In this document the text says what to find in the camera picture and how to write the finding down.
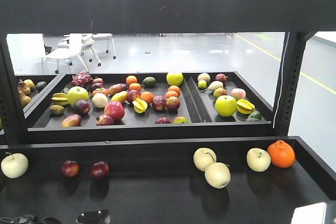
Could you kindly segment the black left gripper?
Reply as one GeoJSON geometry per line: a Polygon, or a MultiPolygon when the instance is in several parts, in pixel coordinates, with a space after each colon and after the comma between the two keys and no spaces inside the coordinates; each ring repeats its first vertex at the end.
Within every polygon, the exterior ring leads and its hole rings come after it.
{"type": "Polygon", "coordinates": [[[87,211],[81,213],[76,222],[81,224],[110,224],[111,216],[107,209],[87,211]]]}

